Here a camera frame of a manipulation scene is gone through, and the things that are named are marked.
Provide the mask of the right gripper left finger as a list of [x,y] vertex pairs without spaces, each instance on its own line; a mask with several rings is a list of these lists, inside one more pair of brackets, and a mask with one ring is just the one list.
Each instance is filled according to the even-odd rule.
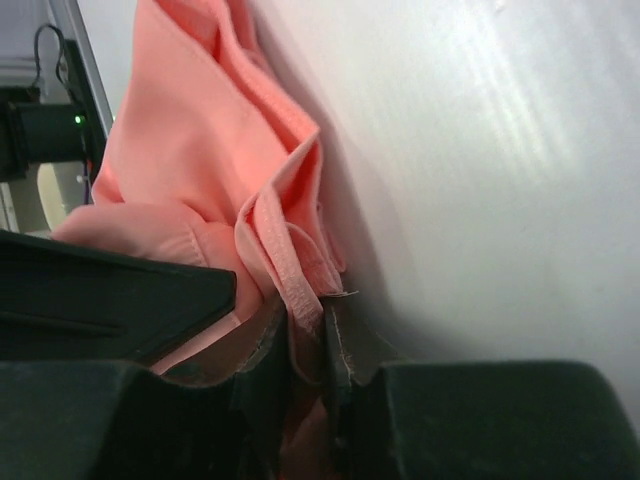
[[124,361],[5,362],[5,479],[273,479],[290,370],[279,298],[164,375]]

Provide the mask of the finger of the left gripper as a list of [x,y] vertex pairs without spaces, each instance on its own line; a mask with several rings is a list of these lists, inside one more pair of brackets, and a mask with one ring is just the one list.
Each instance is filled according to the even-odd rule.
[[2,231],[1,358],[152,365],[230,313],[236,285],[227,270]]

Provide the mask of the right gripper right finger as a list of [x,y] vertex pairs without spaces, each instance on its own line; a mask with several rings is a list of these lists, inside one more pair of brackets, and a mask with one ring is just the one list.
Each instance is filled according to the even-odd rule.
[[610,383],[574,361],[423,363],[343,298],[323,302],[325,404],[347,479],[635,479]]

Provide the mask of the pink skirt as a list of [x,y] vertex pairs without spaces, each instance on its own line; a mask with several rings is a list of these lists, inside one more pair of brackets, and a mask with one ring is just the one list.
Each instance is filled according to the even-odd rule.
[[319,127],[281,88],[243,1],[142,1],[132,73],[111,128],[93,202],[58,241],[232,271],[233,311],[152,364],[187,360],[214,379],[255,339],[258,310],[288,313],[293,399],[280,446],[285,479],[333,479],[320,385],[321,298],[343,291],[319,192]]

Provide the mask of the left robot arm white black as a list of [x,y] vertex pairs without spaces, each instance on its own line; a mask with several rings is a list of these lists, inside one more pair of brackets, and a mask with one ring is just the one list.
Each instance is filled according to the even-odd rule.
[[[1,179],[40,163],[87,163],[105,137],[76,103],[1,90]],[[125,359],[151,365],[230,313],[230,271],[127,257],[1,233],[1,358]]]

